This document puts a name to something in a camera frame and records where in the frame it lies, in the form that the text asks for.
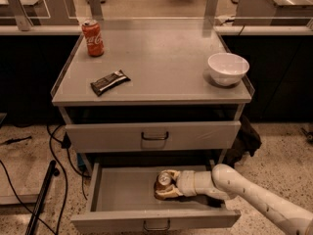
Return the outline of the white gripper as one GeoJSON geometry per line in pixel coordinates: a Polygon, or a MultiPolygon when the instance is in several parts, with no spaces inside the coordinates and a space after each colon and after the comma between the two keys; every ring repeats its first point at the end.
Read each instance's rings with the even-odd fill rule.
{"type": "Polygon", "coordinates": [[[155,197],[159,200],[174,199],[181,197],[193,197],[197,195],[195,186],[195,172],[193,170],[183,170],[179,172],[174,169],[163,170],[158,178],[160,180],[176,180],[176,187],[169,186],[166,189],[155,190],[155,197]]]}

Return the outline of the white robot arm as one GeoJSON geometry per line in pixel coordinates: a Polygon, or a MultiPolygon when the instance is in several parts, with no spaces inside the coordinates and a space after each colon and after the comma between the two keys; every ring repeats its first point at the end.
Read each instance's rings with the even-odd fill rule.
{"type": "Polygon", "coordinates": [[[313,213],[252,183],[226,164],[212,171],[166,169],[156,177],[159,200],[206,195],[218,200],[240,196],[287,235],[313,235],[313,213]]]}

